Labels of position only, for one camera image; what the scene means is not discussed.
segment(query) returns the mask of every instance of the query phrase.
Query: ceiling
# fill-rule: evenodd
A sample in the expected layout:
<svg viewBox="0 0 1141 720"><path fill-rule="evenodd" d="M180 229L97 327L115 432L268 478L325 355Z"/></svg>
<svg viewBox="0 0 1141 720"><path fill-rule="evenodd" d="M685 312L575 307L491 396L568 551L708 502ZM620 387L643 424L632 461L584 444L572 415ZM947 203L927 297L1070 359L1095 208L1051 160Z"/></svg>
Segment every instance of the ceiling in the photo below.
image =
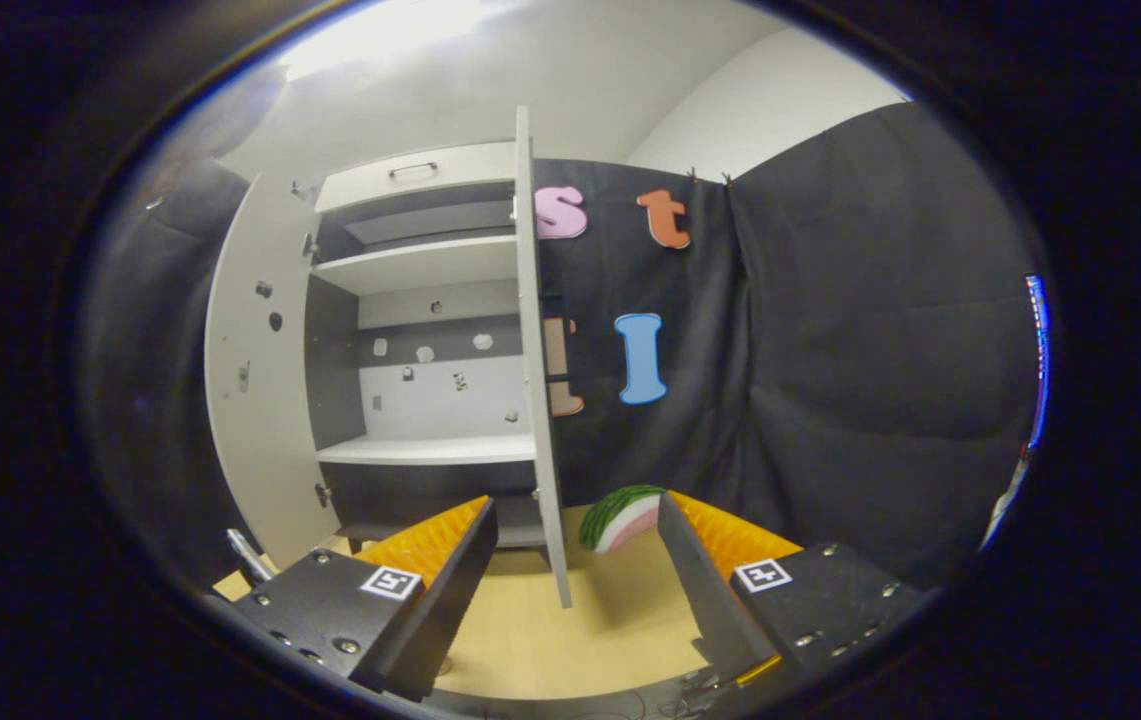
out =
<svg viewBox="0 0 1141 720"><path fill-rule="evenodd" d="M731 0L519 1L468 35L297 79L222 162L306 186L375 157L511 137L525 104L535 155L621 163L704 78L784 27Z"/></svg>

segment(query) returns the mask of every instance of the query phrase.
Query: cabinet drawer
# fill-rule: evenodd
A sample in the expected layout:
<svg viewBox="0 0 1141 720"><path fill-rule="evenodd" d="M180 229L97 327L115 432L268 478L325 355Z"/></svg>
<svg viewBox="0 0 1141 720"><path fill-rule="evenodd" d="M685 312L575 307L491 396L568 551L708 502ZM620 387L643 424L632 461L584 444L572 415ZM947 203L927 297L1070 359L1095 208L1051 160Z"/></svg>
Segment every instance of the cabinet drawer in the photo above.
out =
<svg viewBox="0 0 1141 720"><path fill-rule="evenodd" d="M511 141L487 141L414 152L333 173L322 184L317 211L460 184L512 179L516 155Z"/></svg>

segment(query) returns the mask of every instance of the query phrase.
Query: blue letter i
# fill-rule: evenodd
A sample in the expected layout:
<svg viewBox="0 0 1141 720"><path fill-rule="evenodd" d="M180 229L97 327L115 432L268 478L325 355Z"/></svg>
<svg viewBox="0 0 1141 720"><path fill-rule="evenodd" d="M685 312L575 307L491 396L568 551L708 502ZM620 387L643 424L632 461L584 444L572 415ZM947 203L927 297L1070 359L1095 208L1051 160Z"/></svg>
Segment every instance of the blue letter i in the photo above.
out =
<svg viewBox="0 0 1141 720"><path fill-rule="evenodd" d="M624 359L628 361L628 387L620 399L628 405L646 405L667 393L658 379L658 346L654 337L663 327L663 319L653 313L620 315L615 332L624 337Z"/></svg>

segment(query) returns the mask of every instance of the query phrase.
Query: drawer handle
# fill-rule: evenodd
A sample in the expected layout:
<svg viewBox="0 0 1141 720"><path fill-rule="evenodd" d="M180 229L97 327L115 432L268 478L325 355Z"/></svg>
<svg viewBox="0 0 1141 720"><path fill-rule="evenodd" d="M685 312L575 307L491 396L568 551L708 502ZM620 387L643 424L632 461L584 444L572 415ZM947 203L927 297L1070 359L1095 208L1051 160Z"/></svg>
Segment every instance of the drawer handle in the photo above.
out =
<svg viewBox="0 0 1141 720"><path fill-rule="evenodd" d="M429 163L419 163L415 165L406 165L404 168L393 168L391 170L388 170L388 177L396 179L397 173L402 172L402 170L410 170L411 168L431 168L432 170L436 170L437 163L430 163L429 161Z"/></svg>

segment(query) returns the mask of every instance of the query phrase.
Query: open cabinet door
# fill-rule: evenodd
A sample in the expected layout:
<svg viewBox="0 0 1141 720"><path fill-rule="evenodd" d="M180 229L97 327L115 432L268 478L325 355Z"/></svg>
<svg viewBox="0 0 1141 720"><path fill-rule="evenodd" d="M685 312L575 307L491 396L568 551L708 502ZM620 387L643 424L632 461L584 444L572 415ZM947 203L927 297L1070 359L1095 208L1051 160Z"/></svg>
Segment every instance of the open cabinet door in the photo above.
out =
<svg viewBox="0 0 1141 720"><path fill-rule="evenodd" d="M534 165L532 163L531 111L516 110L516 282L521 315L521 356L525 359L526 405L534 432L534 478L539 516L543 521L548 564L552 566L561 606L570 607L570 579L566 573L565 536L561 533L561 493L557 487L552 455L552 426L548 415L547 361L543 357L543 313L539 307L539 243L534 236Z"/></svg>
<svg viewBox="0 0 1141 720"><path fill-rule="evenodd" d="M256 177L222 243L205 318L205 397L222 477L282 569L340 527L318 493L304 379L318 225L289 181Z"/></svg>

